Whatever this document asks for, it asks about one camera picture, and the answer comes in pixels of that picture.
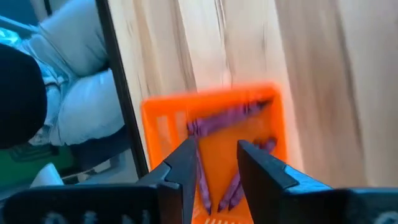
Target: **white fabric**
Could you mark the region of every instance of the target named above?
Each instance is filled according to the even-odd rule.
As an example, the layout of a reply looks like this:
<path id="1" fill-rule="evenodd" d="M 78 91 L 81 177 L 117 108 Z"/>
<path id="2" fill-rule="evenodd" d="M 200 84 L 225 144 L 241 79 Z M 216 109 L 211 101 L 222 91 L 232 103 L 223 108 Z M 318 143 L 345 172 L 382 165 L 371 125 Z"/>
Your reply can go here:
<path id="1" fill-rule="evenodd" d="M 40 65 L 47 88 L 44 127 L 33 145 L 71 145 L 112 135 L 124 125 L 95 0 L 71 0 L 19 49 Z"/>

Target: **black machine part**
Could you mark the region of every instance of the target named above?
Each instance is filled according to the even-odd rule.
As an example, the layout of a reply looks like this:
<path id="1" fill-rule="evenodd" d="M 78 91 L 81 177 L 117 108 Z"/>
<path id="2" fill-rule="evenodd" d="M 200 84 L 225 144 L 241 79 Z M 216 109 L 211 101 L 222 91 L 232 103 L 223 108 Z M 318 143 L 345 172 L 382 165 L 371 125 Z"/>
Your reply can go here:
<path id="1" fill-rule="evenodd" d="M 254 223 L 398 223 L 398 189 L 332 189 L 247 141 L 238 166 Z"/>
<path id="2" fill-rule="evenodd" d="M 38 187 L 13 195 L 5 223 L 191 223 L 196 184 L 192 139 L 135 184 Z"/>

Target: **orange basket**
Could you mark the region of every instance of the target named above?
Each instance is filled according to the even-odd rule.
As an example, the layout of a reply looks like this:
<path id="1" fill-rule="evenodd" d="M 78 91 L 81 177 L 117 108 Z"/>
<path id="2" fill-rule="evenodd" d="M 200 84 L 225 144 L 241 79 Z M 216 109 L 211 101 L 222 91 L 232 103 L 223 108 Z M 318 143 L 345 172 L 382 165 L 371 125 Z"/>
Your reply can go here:
<path id="1" fill-rule="evenodd" d="M 260 114 L 199 140 L 212 213 L 209 216 L 201 204 L 197 187 L 192 223 L 253 223 L 245 198 L 231 211 L 225 209 L 217 213 L 216 209 L 233 175 L 238 171 L 238 140 L 253 141 L 273 136 L 277 138 L 277 146 L 272 154 L 283 161 L 287 160 L 280 93 L 272 85 L 260 85 L 152 98 L 143 102 L 142 120 L 150 167 L 153 169 L 188 137 L 188 122 L 234 106 L 264 100 L 272 101 Z"/>

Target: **wooden surface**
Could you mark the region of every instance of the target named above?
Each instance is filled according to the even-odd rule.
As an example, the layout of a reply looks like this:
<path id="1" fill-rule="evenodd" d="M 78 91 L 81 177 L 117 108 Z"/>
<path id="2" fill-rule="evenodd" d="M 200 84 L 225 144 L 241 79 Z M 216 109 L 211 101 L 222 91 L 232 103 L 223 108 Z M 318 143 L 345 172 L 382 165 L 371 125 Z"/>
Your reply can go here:
<path id="1" fill-rule="evenodd" d="M 274 0 L 226 0 L 224 37 L 232 85 L 271 82 L 282 92 L 289 164 L 303 170 Z"/>
<path id="2" fill-rule="evenodd" d="M 276 3 L 304 170 L 333 187 L 366 185 L 351 68 L 337 2 Z"/>
<path id="3" fill-rule="evenodd" d="M 370 185 L 398 186 L 398 2 L 340 0 Z"/>
<path id="4" fill-rule="evenodd" d="M 284 98 L 289 161 L 302 170 L 274 0 L 112 0 L 108 4 L 144 148 L 139 111 L 143 99 L 274 82 Z M 246 26 L 244 21 L 257 22 Z"/>

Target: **wooden wall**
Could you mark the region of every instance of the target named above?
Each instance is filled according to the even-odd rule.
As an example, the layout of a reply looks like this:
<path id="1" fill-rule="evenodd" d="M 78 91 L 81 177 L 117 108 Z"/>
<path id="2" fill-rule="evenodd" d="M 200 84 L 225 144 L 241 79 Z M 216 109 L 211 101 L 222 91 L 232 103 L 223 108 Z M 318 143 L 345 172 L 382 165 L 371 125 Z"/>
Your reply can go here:
<path id="1" fill-rule="evenodd" d="M 334 187 L 398 184 L 394 1 L 108 4 L 138 121 L 150 96 L 273 82 L 290 164 Z"/>

